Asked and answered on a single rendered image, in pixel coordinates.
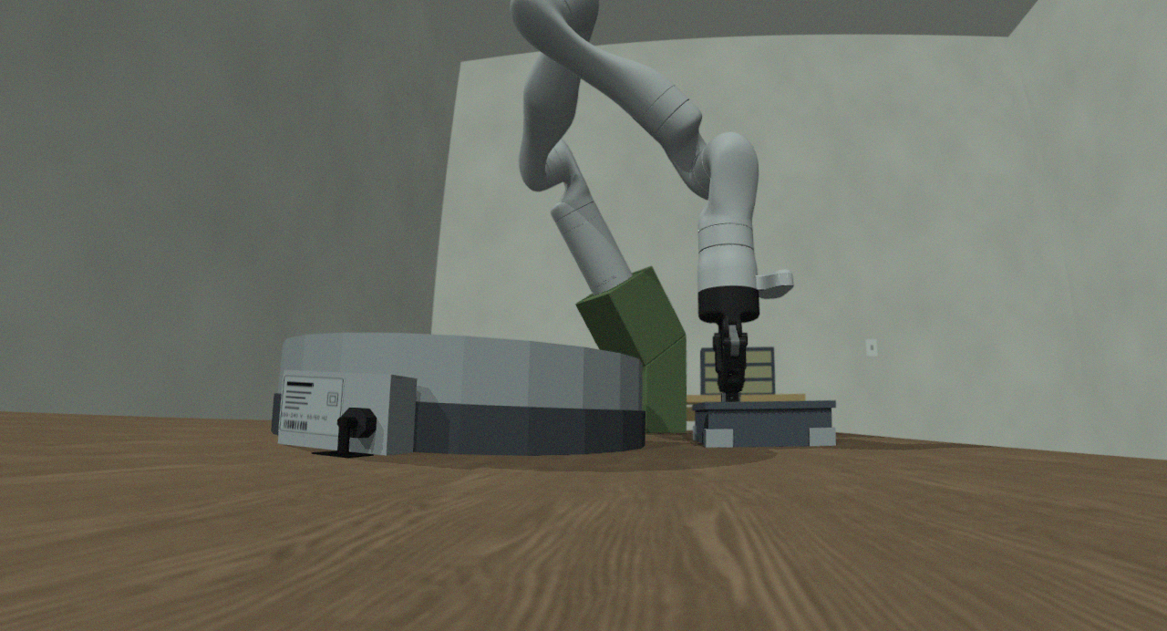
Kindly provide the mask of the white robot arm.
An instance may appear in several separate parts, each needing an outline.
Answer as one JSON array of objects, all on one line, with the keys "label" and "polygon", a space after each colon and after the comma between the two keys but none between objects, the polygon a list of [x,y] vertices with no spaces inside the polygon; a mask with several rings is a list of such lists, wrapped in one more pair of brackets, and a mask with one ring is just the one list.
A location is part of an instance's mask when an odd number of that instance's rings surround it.
[{"label": "white robot arm", "polygon": [[791,269],[763,276],[756,269],[759,157],[745,136],[725,132],[706,145],[697,131],[701,111],[675,83],[652,66],[589,44],[599,0],[511,0],[510,9],[520,36],[539,50],[522,92],[522,181],[531,191],[565,183],[551,215],[593,295],[633,274],[562,141],[575,115],[581,79],[661,142],[689,189],[707,199],[697,219],[698,292],[740,285],[774,299],[794,289]]}]

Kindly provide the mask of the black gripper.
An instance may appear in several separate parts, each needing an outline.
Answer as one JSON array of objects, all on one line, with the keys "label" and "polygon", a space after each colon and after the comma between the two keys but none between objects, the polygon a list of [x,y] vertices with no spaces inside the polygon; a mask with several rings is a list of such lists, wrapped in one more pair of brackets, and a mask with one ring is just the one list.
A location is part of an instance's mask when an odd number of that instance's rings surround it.
[{"label": "black gripper", "polygon": [[727,285],[697,292],[697,316],[718,324],[713,351],[717,351],[718,383],[721,378],[718,390],[722,391],[721,402],[741,401],[748,345],[748,334],[742,334],[741,323],[759,318],[759,290]]}]

